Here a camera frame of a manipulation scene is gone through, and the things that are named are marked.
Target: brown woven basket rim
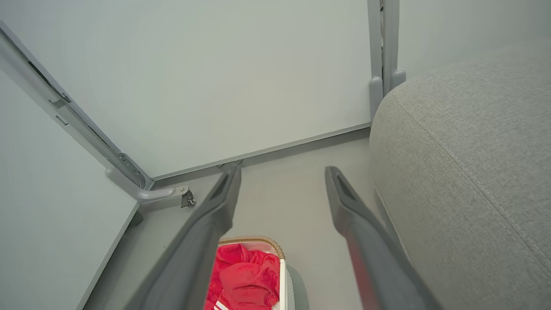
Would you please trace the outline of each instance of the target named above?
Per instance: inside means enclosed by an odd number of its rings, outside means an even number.
[[[272,246],[272,248],[275,249],[279,259],[285,259],[285,254],[283,254],[283,250],[281,250],[281,247],[279,246],[279,244],[277,244],[277,242],[275,242],[274,240],[266,236],[241,236],[241,237],[233,237],[233,238],[222,238],[218,242],[218,245],[224,245],[229,243],[243,243],[243,242],[268,243],[269,245]]]

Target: white wall panel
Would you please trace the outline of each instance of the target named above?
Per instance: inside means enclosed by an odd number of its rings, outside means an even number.
[[[0,309],[76,309],[136,201],[3,70],[0,176]]]
[[[369,122],[361,0],[36,0],[0,18],[150,176]]]
[[[549,0],[402,0],[398,68],[407,78],[446,63],[551,36]]]

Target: white stripe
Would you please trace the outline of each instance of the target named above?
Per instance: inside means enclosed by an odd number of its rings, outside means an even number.
[[[220,310],[230,310],[223,303],[221,303],[219,300],[216,301],[216,305],[218,306],[218,308],[220,308]]]

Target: red clothing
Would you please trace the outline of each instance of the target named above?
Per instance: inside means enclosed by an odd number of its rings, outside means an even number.
[[[205,302],[232,310],[271,310],[279,301],[279,258],[240,243],[218,247]]]

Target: gray fabric upholstery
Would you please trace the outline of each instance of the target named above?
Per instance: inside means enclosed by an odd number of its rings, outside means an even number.
[[[445,309],[551,309],[551,42],[385,97],[370,150],[413,266]]]

